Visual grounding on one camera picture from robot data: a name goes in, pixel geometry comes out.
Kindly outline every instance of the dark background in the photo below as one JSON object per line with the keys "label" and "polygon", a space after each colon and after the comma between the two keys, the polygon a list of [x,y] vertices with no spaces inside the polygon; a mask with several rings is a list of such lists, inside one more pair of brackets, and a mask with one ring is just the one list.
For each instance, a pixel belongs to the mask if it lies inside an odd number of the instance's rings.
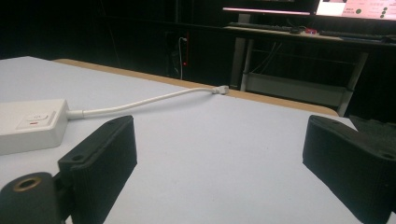
{"label": "dark background", "polygon": [[[188,53],[183,46],[183,57],[187,57],[189,63],[183,67],[184,79],[228,85],[234,36],[166,25],[179,22],[223,27],[228,22],[237,21],[236,14],[222,11],[227,3],[226,0],[12,1],[0,8],[0,59],[21,56],[46,60],[67,58],[178,78],[177,43],[180,37],[187,37]],[[292,22],[319,30],[396,34],[395,22],[328,18],[286,20],[283,17],[258,17],[257,22]],[[272,45],[268,41],[258,44],[253,63],[259,64]],[[344,86],[353,63],[334,61],[350,62],[357,54],[352,49],[284,43],[265,72]],[[389,50],[370,52],[347,116],[396,122],[395,55]]]}

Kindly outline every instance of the white table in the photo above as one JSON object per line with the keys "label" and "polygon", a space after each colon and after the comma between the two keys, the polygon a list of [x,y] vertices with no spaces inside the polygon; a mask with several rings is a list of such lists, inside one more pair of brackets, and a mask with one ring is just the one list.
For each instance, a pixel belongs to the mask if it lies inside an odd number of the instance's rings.
{"label": "white table", "polygon": [[[183,89],[30,57],[0,61],[0,103],[64,98],[94,109]],[[0,188],[55,175],[66,152],[130,114],[138,164],[106,223],[359,223],[302,163],[312,112],[205,92],[69,121],[59,147],[1,156]]]}

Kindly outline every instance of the white power strip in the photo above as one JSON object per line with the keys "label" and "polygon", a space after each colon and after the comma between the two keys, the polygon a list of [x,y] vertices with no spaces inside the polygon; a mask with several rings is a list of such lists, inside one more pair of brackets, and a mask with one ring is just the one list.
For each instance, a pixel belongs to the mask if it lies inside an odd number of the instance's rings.
{"label": "white power strip", "polygon": [[58,147],[67,110],[66,100],[0,104],[0,155]]}

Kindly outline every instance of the keyboard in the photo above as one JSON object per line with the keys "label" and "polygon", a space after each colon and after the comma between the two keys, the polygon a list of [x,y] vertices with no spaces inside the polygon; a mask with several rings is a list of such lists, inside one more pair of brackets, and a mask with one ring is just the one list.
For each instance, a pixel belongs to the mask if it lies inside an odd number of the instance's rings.
{"label": "keyboard", "polygon": [[335,31],[320,31],[319,34],[326,36],[336,36],[341,38],[346,37],[346,38],[365,39],[365,40],[382,40],[384,37],[382,35],[365,35],[365,34],[335,32]]}
{"label": "keyboard", "polygon": [[228,25],[233,27],[257,29],[257,30],[281,31],[281,32],[289,32],[291,29],[291,27],[289,26],[261,25],[261,24],[243,23],[243,22],[230,22]]}

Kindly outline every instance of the monitor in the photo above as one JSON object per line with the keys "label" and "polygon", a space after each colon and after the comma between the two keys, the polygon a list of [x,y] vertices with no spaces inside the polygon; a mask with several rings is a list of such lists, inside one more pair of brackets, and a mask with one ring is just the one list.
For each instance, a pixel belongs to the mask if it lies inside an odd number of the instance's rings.
{"label": "monitor", "polygon": [[396,21],[396,0],[319,0],[316,15]]}
{"label": "monitor", "polygon": [[278,15],[314,15],[318,0],[231,0],[224,11]]}

